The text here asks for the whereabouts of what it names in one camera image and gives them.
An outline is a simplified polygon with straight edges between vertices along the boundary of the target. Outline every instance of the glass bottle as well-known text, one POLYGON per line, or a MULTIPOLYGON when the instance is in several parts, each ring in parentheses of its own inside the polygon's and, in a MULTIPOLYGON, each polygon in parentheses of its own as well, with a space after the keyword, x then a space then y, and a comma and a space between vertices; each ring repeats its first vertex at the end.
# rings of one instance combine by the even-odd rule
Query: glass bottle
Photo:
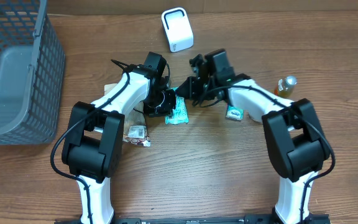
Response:
POLYGON ((282 98, 288 98, 291 95, 296 83, 296 77, 293 75, 282 78, 278 81, 278 84, 274 89, 274 94, 282 98))

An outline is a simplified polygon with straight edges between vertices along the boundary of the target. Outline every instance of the wood grain surface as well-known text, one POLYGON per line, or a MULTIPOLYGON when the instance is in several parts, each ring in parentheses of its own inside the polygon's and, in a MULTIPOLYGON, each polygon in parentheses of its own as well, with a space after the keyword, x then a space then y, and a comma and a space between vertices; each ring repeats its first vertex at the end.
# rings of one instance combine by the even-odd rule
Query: wood grain surface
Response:
MULTIPOLYGON (((293 100, 317 111, 337 166, 314 183, 310 210, 332 223, 358 223, 358 11, 191 14, 192 48, 171 54, 159 15, 52 18, 67 54, 58 134, 71 107, 103 95, 121 71, 110 58, 143 63, 149 51, 170 64, 172 85, 191 75, 188 59, 225 48, 237 73, 273 90, 295 75, 293 100)), ((124 145, 112 178, 117 217, 233 217, 270 213, 278 175, 262 126, 224 118, 226 105, 194 108, 190 122, 167 126, 147 119, 152 147, 124 145)), ((82 214, 78 186, 50 167, 52 144, 0 146, 0 223, 52 223, 82 214)), ((55 161, 60 162, 62 148, 55 161)), ((325 162, 324 169, 330 162, 325 162)))
POLYGON ((183 7, 187 13, 358 10, 354 0, 49 0, 48 13, 64 15, 161 14, 183 7))

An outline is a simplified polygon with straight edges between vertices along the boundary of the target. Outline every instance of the white device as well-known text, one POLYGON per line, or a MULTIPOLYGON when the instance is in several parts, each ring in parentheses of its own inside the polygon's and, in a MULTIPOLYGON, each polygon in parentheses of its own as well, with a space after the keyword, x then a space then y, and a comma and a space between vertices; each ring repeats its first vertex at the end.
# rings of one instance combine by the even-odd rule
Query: white device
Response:
POLYGON ((193 31, 187 13, 182 7, 163 12, 161 20, 171 52, 178 52, 193 46, 193 31))

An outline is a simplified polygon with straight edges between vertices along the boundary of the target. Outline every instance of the gray plastic basket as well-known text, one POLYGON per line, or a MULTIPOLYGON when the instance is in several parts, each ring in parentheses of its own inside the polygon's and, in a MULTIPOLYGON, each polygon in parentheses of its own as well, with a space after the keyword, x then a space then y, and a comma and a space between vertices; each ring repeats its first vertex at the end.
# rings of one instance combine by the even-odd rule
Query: gray plastic basket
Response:
POLYGON ((47 1, 0 0, 0 144, 54 139, 64 68, 47 1))

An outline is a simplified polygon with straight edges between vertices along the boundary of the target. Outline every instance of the label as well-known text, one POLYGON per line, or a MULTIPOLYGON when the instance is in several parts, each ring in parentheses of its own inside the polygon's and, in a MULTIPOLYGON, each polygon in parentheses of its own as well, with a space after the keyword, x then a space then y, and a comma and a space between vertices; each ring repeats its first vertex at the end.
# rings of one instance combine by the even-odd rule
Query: label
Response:
POLYGON ((146 126, 132 126, 129 128, 128 137, 130 138, 145 138, 146 126))
POLYGON ((244 110, 229 105, 227 106, 227 112, 226 112, 227 118, 241 121, 243 115, 244 115, 244 110))
POLYGON ((283 91, 283 90, 284 90, 284 88, 283 88, 283 80, 282 80, 282 79, 280 79, 280 80, 278 81, 278 90, 279 90, 279 91, 283 91))

